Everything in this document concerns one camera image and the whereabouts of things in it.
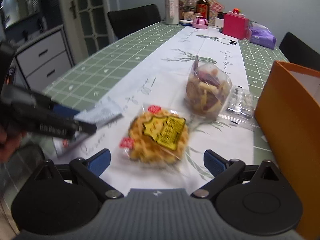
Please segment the person's left hand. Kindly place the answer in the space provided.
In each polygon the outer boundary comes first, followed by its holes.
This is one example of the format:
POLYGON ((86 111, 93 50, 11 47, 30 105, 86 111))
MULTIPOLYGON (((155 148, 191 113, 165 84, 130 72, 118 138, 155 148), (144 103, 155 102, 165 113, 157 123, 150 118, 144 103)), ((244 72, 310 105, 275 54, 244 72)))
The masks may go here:
POLYGON ((21 140, 26 136, 26 132, 18 133, 17 135, 8 136, 6 131, 1 127, 0 140, 0 161, 1 163, 7 162, 13 153, 19 148, 21 140))

